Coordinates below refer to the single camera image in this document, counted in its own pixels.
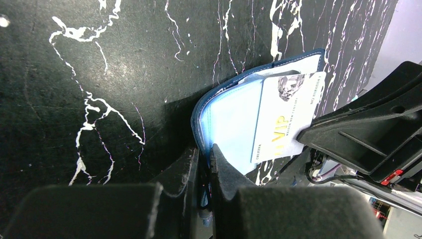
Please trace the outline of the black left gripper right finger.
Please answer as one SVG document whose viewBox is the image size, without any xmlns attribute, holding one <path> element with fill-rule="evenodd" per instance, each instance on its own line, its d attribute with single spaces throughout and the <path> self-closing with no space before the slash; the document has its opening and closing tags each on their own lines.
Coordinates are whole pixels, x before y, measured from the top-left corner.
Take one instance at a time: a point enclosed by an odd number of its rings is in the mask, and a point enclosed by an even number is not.
<svg viewBox="0 0 422 239">
<path fill-rule="evenodd" d="M 369 204 L 347 187 L 259 187 L 218 145 L 210 151 L 216 239 L 381 239 Z"/>
</svg>

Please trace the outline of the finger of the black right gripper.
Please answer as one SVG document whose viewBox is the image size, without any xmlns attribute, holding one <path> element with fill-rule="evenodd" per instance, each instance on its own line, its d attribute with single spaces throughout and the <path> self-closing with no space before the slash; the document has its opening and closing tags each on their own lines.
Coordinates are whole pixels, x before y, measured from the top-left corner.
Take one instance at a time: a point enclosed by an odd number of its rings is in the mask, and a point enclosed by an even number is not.
<svg viewBox="0 0 422 239">
<path fill-rule="evenodd" d="M 422 67 L 405 61 L 351 103 L 317 118 L 297 141 L 365 175 L 390 175 L 422 132 Z"/>
</svg>

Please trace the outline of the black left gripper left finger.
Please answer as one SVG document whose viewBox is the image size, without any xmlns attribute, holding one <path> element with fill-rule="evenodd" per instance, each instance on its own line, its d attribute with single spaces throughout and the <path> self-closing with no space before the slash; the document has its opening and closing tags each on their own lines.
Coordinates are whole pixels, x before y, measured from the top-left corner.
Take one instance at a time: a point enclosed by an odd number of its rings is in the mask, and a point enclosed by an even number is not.
<svg viewBox="0 0 422 239">
<path fill-rule="evenodd" d="M 20 203 L 6 239 L 189 239 L 199 152 L 187 148 L 148 183 L 46 186 Z"/>
</svg>

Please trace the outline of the white VIP card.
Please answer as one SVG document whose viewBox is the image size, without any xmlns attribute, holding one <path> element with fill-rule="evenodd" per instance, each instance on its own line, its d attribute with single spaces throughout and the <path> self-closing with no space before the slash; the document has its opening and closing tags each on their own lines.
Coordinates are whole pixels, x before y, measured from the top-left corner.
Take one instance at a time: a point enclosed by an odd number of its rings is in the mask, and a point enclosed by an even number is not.
<svg viewBox="0 0 422 239">
<path fill-rule="evenodd" d="M 296 138 L 313 120 L 325 78 L 326 72 L 315 72 L 264 79 L 252 163 L 302 152 L 304 145 Z"/>
</svg>

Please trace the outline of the blue leather card holder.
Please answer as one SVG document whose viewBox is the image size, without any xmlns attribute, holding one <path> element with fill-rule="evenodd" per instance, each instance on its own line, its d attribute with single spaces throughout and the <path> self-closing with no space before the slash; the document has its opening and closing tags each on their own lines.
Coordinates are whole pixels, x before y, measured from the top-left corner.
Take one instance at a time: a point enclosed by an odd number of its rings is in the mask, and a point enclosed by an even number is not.
<svg viewBox="0 0 422 239">
<path fill-rule="evenodd" d="M 210 157 L 214 144 L 240 173 L 252 172 L 251 162 L 264 79 L 324 72 L 325 50 L 258 66 L 235 76 L 206 93 L 194 108 L 191 126 L 201 153 Z"/>
</svg>

